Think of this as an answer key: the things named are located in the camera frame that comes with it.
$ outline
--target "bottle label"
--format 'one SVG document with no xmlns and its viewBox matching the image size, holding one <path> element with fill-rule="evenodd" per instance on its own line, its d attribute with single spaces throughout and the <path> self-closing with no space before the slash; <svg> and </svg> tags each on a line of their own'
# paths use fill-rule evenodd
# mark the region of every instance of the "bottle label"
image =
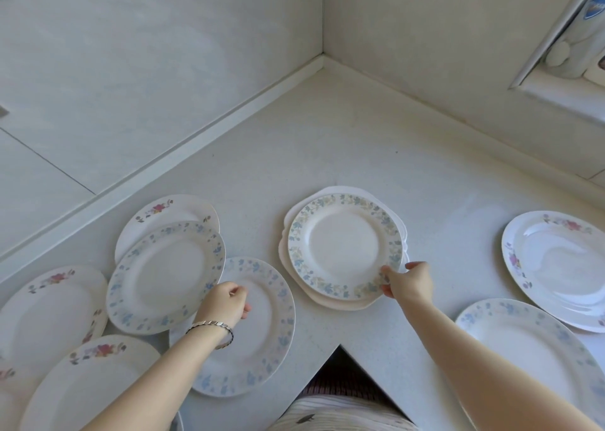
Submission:
<svg viewBox="0 0 605 431">
<path fill-rule="evenodd" d="M 586 8 L 584 20 L 590 20 L 605 10 L 605 0 L 591 0 Z"/>
</svg>

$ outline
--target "countertop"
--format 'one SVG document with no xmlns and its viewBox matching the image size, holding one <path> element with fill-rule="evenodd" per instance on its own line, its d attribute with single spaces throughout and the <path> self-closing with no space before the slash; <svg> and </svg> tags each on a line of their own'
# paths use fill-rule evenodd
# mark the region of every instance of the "countertop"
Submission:
<svg viewBox="0 0 605 431">
<path fill-rule="evenodd" d="M 216 207 L 228 256 L 257 257 L 281 271 L 297 322 L 287 358 L 261 388 L 229 399 L 191 392 L 181 409 L 186 431 L 265 429 L 338 345 L 421 428 L 472 430 L 394 301 L 381 298 L 353 313 L 329 310 L 311 301 L 279 262 L 287 210 L 332 185 L 363 188 L 399 214 L 410 258 L 431 263 L 435 304 L 452 318 L 484 298 L 528 302 L 500 249 L 504 227 L 518 214 L 563 211 L 605 229 L 601 210 L 458 144 L 393 99 L 322 70 L 1 283 L 0 298 L 69 263 L 90 264 L 109 277 L 117 237 L 138 208 L 167 194 L 198 195 Z M 605 368 L 605 335 L 575 332 Z M 160 350 L 168 344 L 167 333 L 146 339 Z"/>
</svg>

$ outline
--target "person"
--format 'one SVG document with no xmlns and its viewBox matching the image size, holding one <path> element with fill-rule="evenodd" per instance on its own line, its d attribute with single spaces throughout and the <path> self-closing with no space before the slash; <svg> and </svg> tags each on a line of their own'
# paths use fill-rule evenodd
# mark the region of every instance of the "person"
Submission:
<svg viewBox="0 0 605 431">
<path fill-rule="evenodd" d="M 405 274 L 382 268 L 390 282 L 383 285 L 383 293 L 397 301 L 477 429 L 601 431 L 572 404 L 489 350 L 435 307 L 426 262 L 411 262 L 406 268 Z M 196 320 L 223 321 L 233 327 L 252 310 L 246 295 L 246 289 L 235 283 L 218 284 L 201 303 Z M 166 431 L 201 365 L 225 335 L 226 330 L 217 326 L 189 331 L 84 431 Z M 328 398 L 322 408 L 309 413 L 298 401 L 269 427 L 271 431 L 416 429 L 380 405 L 342 405 Z"/>
</svg>

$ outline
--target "silver bracelet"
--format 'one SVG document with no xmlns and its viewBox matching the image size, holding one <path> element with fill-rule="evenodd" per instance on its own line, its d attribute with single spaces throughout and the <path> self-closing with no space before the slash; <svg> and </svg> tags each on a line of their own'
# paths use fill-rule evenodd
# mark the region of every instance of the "silver bracelet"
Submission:
<svg viewBox="0 0 605 431">
<path fill-rule="evenodd" d="M 198 328 L 199 326 L 218 326 L 219 328 L 227 329 L 229 331 L 229 333 L 231 334 L 231 340 L 225 343 L 221 343 L 220 345 L 216 345 L 216 347 L 214 348 L 215 350 L 225 348 L 226 346 L 229 346 L 231 342 L 233 342 L 233 331 L 228 325 L 226 325 L 225 323 L 221 323 L 220 321 L 201 321 L 199 323 L 194 323 L 187 329 L 187 332 L 185 334 L 187 334 L 191 329 Z"/>
</svg>

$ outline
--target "hand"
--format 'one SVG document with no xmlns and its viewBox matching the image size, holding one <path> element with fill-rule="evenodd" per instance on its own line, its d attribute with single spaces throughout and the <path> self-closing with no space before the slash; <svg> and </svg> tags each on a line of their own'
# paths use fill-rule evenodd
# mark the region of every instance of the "hand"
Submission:
<svg viewBox="0 0 605 431">
<path fill-rule="evenodd" d="M 246 303 L 248 290 L 234 282 L 224 282 L 213 287 L 200 304 L 194 323 L 221 321 L 234 328 L 239 320 L 245 320 L 252 310 Z"/>
<path fill-rule="evenodd" d="M 433 279 L 428 272 L 428 262 L 408 262 L 405 268 L 409 272 L 397 273 L 388 265 L 381 268 L 381 272 L 390 281 L 390 284 L 381 286 L 384 295 L 396 299 L 403 310 L 409 302 L 431 303 L 433 301 Z"/>
</svg>

